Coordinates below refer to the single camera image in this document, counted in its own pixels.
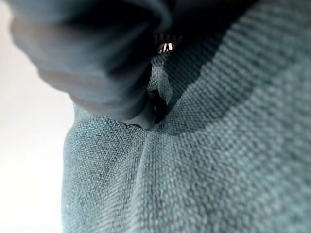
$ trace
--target gray cloth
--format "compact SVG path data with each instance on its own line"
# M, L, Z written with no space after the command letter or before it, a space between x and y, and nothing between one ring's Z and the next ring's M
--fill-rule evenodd
M311 4L260 1L153 59L145 131L75 108L65 233L311 232Z
M170 27L170 1L7 2L14 42L43 80L94 114L128 121L142 113L156 51L152 33Z

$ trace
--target upholstered fabric surface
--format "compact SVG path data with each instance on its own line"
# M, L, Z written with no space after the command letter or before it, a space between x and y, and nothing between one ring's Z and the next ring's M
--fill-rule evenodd
M166 118L75 108L64 233L311 232L311 4L266 0L153 59Z

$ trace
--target zipper teeth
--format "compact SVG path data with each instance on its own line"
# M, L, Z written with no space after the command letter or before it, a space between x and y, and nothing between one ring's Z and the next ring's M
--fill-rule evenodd
M170 35L159 33L154 35L154 43L158 46L158 54L170 52L176 48L182 41L180 35Z

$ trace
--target textured woven fabric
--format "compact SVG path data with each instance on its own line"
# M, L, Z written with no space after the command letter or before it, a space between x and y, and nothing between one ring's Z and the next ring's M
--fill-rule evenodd
M311 232L311 4L261 1L153 60L151 130L76 108L65 233Z

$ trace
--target white background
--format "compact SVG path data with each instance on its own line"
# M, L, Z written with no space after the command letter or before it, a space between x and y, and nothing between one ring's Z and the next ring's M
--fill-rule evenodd
M0 1L0 232L61 232L62 150L69 97L42 82L13 45Z

